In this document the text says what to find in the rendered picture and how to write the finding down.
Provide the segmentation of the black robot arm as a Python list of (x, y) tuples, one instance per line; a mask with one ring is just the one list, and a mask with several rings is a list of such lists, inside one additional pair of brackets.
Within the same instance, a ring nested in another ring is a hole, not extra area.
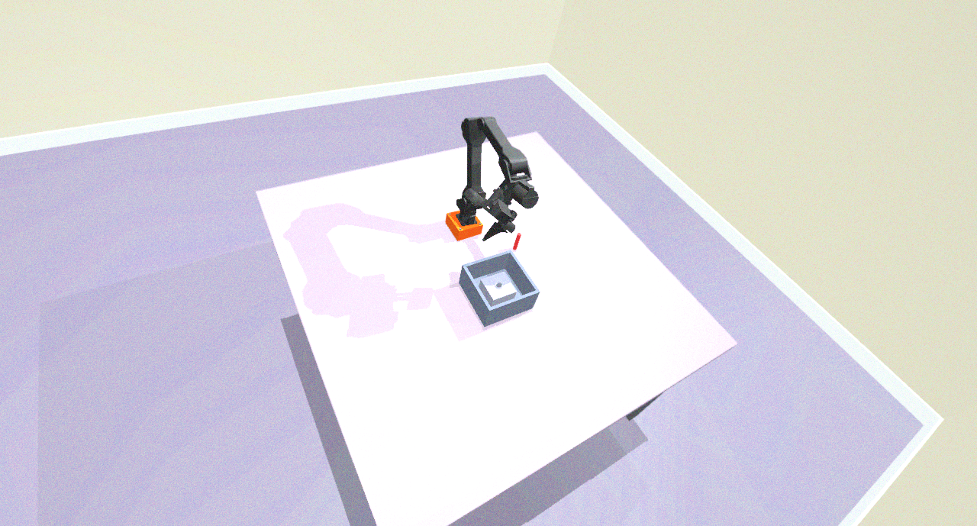
[[(540, 199), (540, 196), (534, 191), (534, 186), (527, 182), (533, 179), (531, 177), (533, 173), (531, 173), (530, 167), (528, 166), (526, 155), (519, 148), (511, 146), (508, 137), (504, 135), (498, 126), (495, 117), (464, 119), (461, 124), (461, 129), (462, 137), (467, 142), (467, 184), (462, 191), (462, 198), (456, 200), (459, 214), (455, 214), (455, 217), (457, 217), (460, 224), (466, 208), (466, 195), (464, 195), (464, 192), (467, 189), (473, 189), (481, 198), (486, 200), (486, 193), (481, 187), (482, 144), (486, 137), (491, 142), (493, 148), (495, 148), (496, 153), (498, 153), (498, 164), (505, 178), (499, 188), (505, 193), (508, 193), (510, 198), (515, 199), (524, 208), (533, 208), (537, 204), (538, 199)], [(526, 175), (517, 176), (518, 173), (524, 173)], [(492, 199), (488, 204), (488, 207), (492, 209), (493, 218), (498, 219), (503, 224), (507, 221), (513, 222), (518, 216), (517, 212), (508, 208), (510, 205), (509, 200), (503, 202), (501, 200), (502, 196), (499, 196)]]

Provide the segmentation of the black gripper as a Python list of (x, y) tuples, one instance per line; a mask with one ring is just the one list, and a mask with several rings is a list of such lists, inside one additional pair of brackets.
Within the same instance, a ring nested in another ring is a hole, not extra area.
[[(462, 222), (461, 222), (461, 224), (464, 224), (468, 220), (468, 217), (470, 217), (470, 215), (473, 214), (473, 211), (477, 210), (477, 205), (481, 206), (486, 211), (488, 211), (489, 214), (492, 215), (492, 209), (489, 209), (488, 207), (486, 207), (486, 206), (488, 206), (489, 202), (491, 202), (492, 199), (497, 198), (499, 195), (501, 195), (502, 196), (502, 199), (501, 200), (503, 200), (503, 202), (506, 202), (507, 200), (509, 200), (509, 202), (511, 202), (511, 200), (512, 200), (512, 198), (510, 198), (510, 196), (508, 195), (508, 193), (505, 193), (504, 191), (502, 191), (502, 189), (500, 189), (499, 186), (498, 186), (498, 189), (493, 189), (493, 193), (491, 195), (491, 198), (489, 198), (488, 200), (484, 200), (483, 198), (481, 198), (481, 196), (479, 196), (479, 194), (477, 192), (473, 191), (473, 189), (467, 189), (467, 191), (464, 192), (464, 195), (466, 195), (466, 198), (465, 198), (466, 199), (466, 208), (465, 208), (464, 214), (462, 216)], [(512, 205), (512, 202), (510, 203), (510, 205)], [(488, 231), (486, 231), (486, 234), (484, 236), (484, 240), (483, 241), (489, 240), (489, 238), (495, 236), (496, 234), (501, 233), (502, 231), (505, 231), (505, 233), (508, 233), (508, 231), (510, 231), (510, 233), (512, 234), (513, 231), (515, 231), (515, 226), (516, 226), (516, 224), (513, 224), (512, 222), (508, 222), (507, 221), (507, 222), (504, 222), (504, 224), (503, 224), (503, 223), (501, 223), (498, 220), (498, 222), (493, 223), (493, 225), (491, 226), (491, 229), (489, 229)]]

